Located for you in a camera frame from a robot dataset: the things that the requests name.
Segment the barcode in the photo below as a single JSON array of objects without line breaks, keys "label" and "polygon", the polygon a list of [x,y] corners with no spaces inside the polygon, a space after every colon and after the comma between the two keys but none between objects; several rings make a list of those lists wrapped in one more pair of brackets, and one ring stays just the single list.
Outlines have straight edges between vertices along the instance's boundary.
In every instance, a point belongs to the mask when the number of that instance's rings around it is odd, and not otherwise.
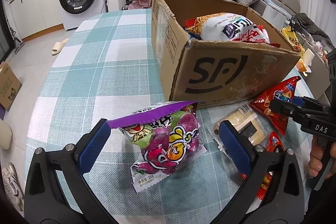
[{"label": "barcode", "polygon": [[238,110],[245,115],[246,113],[248,113],[249,111],[251,111],[252,109],[248,106],[248,105],[243,105],[242,107],[238,108]]}]

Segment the cardboard box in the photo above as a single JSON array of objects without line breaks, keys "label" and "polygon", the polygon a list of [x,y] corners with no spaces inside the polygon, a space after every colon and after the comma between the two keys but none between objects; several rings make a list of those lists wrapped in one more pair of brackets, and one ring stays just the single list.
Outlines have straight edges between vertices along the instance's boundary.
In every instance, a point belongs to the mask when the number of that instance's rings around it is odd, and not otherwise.
[{"label": "cardboard box", "polygon": [[10,109],[16,94],[22,84],[16,78],[8,62],[0,65],[0,104],[7,110]]},{"label": "cardboard box", "polygon": [[[199,41],[182,29],[187,19],[214,13],[244,15],[263,25],[265,43]],[[224,0],[152,0],[152,46],[167,101],[199,107],[251,99],[283,80],[300,59],[283,35],[252,9]]]}]

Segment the black handle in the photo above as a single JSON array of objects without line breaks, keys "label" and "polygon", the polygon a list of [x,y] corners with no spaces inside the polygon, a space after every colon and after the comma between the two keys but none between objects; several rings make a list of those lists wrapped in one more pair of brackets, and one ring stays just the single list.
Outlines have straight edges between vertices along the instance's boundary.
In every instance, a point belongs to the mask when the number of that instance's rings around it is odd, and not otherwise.
[{"label": "black handle", "polygon": [[319,171],[316,177],[313,177],[309,180],[310,188],[318,191],[320,190],[325,178],[327,177],[331,167],[334,163],[334,158],[330,156],[330,147],[333,143],[332,141],[327,141],[324,138],[318,138],[319,146],[323,149],[323,157],[322,157],[322,169]]}]

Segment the pink cloth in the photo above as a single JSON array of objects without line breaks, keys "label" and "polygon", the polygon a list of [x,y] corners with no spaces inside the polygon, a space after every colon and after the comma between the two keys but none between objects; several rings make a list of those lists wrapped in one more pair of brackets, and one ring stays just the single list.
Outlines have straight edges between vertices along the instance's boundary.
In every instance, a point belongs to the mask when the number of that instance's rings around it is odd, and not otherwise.
[{"label": "pink cloth", "polygon": [[132,3],[128,5],[128,10],[150,8],[152,0],[132,0]]}]

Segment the beige slipper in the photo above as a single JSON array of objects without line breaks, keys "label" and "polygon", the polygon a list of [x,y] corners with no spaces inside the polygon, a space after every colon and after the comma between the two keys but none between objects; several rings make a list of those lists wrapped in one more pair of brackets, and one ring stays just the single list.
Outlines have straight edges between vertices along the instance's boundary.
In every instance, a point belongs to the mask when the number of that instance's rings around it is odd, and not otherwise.
[{"label": "beige slipper", "polygon": [[51,54],[56,55],[56,54],[60,53],[61,50],[63,49],[64,45],[68,42],[68,40],[69,40],[69,38],[66,38],[62,42],[56,42],[52,51],[51,51]]}]

